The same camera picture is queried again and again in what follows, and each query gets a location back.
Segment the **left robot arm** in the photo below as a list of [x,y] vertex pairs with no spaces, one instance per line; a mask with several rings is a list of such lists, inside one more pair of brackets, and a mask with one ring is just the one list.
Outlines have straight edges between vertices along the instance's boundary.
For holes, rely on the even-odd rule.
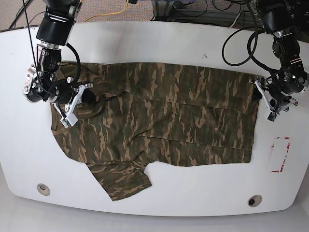
[[[297,33],[309,32],[309,2],[307,0],[246,0],[244,3],[253,19],[254,33],[247,42],[248,58],[269,72],[267,78],[258,78],[253,99],[263,99],[267,106],[266,119],[276,121],[280,112],[288,111],[298,102],[294,93],[309,87],[309,74],[300,57]],[[267,33],[274,41],[272,51],[281,67],[273,69],[254,57],[258,36]]]

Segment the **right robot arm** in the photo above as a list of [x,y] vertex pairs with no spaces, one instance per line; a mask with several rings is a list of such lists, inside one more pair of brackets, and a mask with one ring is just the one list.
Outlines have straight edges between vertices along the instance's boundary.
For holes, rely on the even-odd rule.
[[[90,91],[93,84],[80,82],[81,62],[77,51],[68,43],[73,25],[82,6],[81,0],[47,0],[43,20],[36,38],[41,41],[32,48],[34,63],[28,69],[23,94],[31,103],[50,102],[61,116],[65,128],[74,126],[78,119],[74,114],[76,105],[95,101]],[[75,55],[75,77],[56,80],[62,56],[61,46],[67,46]]]

